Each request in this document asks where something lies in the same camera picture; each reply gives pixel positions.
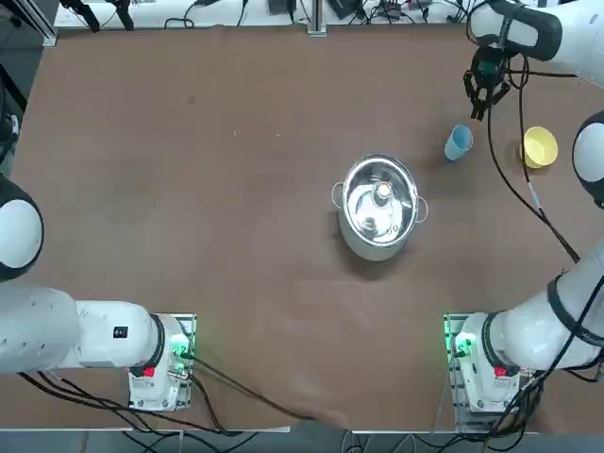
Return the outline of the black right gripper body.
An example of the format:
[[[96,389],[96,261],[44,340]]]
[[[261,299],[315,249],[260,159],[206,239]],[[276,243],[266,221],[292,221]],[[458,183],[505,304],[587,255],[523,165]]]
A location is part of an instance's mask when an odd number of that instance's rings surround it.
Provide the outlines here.
[[[497,47],[479,47],[473,56],[473,78],[476,87],[480,89],[494,89],[501,84],[507,55]]]

